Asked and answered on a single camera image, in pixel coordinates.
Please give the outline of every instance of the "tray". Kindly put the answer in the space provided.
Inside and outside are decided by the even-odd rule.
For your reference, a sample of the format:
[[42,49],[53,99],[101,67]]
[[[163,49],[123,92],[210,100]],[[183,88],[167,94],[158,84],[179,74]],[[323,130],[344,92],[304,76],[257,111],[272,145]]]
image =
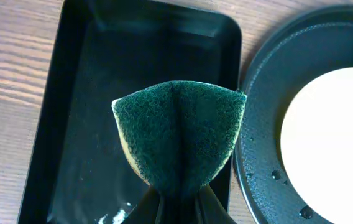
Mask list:
[[[125,159],[111,102],[168,80],[235,90],[241,31],[230,18],[147,1],[97,26],[66,0],[18,223],[120,223],[148,189]],[[227,209],[231,161],[210,183]]]
[[235,162],[257,223],[329,223],[306,206],[289,182],[280,155],[280,130],[287,107],[301,88],[326,72],[346,67],[353,67],[353,5],[297,17],[277,30],[249,62],[242,84],[247,104]]

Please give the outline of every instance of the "water droplet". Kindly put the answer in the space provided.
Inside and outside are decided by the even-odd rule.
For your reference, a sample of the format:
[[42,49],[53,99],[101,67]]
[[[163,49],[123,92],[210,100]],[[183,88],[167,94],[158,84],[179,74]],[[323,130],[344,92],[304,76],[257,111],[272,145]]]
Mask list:
[[313,216],[313,210],[309,206],[305,206],[300,211],[300,216],[305,219],[310,219]]
[[275,180],[278,180],[280,179],[280,172],[275,170],[272,172],[272,178],[275,179]]

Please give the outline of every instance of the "green object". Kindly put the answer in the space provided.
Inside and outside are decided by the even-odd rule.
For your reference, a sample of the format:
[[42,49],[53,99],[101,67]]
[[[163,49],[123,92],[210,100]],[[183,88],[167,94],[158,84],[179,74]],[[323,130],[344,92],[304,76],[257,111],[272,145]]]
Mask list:
[[113,102],[124,153],[167,198],[190,197],[233,152],[246,96],[216,85],[171,81]]

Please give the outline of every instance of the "rectangular tray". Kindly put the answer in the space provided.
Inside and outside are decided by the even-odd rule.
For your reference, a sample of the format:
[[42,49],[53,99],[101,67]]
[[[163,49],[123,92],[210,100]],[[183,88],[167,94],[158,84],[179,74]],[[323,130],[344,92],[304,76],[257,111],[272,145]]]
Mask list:
[[[65,1],[18,223],[120,223],[139,202],[148,187],[122,153],[112,100],[169,80],[237,89],[242,37],[232,19],[145,6],[110,29],[84,0]],[[210,183],[225,209],[230,178],[231,161]]]

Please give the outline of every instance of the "tabletop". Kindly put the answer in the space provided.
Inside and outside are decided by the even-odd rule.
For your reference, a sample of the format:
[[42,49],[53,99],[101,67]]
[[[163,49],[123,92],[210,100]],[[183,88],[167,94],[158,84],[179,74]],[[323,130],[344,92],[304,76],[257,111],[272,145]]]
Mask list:
[[[243,33],[242,62],[280,21],[353,0],[169,0],[222,12]],[[0,0],[0,223],[16,223],[63,0]],[[229,213],[254,223],[233,171]]]

